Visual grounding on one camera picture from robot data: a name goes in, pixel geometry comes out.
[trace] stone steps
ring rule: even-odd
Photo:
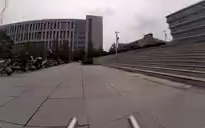
[[[192,76],[192,77],[200,77],[205,78],[205,71],[198,70],[190,70],[190,69],[182,69],[182,68],[168,68],[168,67],[159,67],[159,66],[145,66],[145,65],[130,65],[130,64],[115,64],[118,66],[126,66],[131,68],[139,68],[144,70],[163,72],[163,73],[172,73],[178,75]]]
[[[132,67],[128,67],[128,66],[120,66],[120,65],[115,65],[115,64],[106,64],[105,66],[117,68],[120,70],[129,71],[129,72],[142,73],[145,75],[165,78],[165,79],[169,79],[172,81],[177,81],[177,82],[195,85],[198,87],[205,87],[205,78],[201,78],[201,77],[178,75],[178,74],[174,74],[174,73],[164,73],[164,72],[159,72],[159,71],[146,70],[146,69],[140,69],[140,68],[132,68]]]
[[[140,63],[140,64],[132,64],[132,63],[122,63],[122,64],[129,64],[129,65],[142,65],[142,66],[158,66],[163,68],[177,68],[177,69],[188,69],[188,70],[195,70],[195,71],[205,71],[205,65],[198,65],[198,64],[169,64],[169,63]]]
[[[205,87],[205,43],[136,49],[104,64]]]

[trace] tree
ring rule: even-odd
[[[113,44],[111,45],[111,48],[109,49],[109,52],[115,51],[115,48],[116,48],[116,44],[113,43]]]
[[[14,42],[6,34],[5,31],[0,31],[0,58],[13,57]]]

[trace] sky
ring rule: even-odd
[[[115,31],[120,32],[120,43],[140,39],[146,33],[164,39],[168,31],[166,16],[200,0],[7,0],[7,8],[0,24],[28,20],[74,18],[86,15],[103,16],[104,49],[115,41]],[[0,0],[0,12],[5,0]]]

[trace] facade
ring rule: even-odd
[[[166,18],[174,41],[205,41],[205,0],[170,14]]]
[[[49,19],[3,25],[0,26],[0,30],[5,30],[15,44],[43,42],[45,48],[53,50],[55,43],[58,44],[58,47],[68,43],[71,51],[74,51],[75,49],[85,49],[88,33],[86,26],[85,19]]]
[[[86,16],[86,49],[90,42],[94,49],[103,48],[103,18],[100,16]]]

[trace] curved building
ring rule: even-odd
[[[98,22],[92,27],[100,28],[97,29],[100,35],[99,40],[95,40],[95,43],[101,43],[101,45],[93,45],[95,49],[102,49],[103,44],[103,24],[102,17],[93,16],[95,21]],[[48,20],[35,20],[19,22],[14,24],[8,24],[0,26],[0,30],[3,29],[7,32],[12,40],[16,44],[26,42],[44,42],[47,49],[53,49],[53,43],[57,42],[58,46],[61,47],[64,43],[68,43],[71,50],[85,49],[87,47],[86,40],[89,30],[86,28],[87,20],[85,19],[48,19]]]
[[[170,14],[166,18],[175,41],[205,41],[205,0]]]

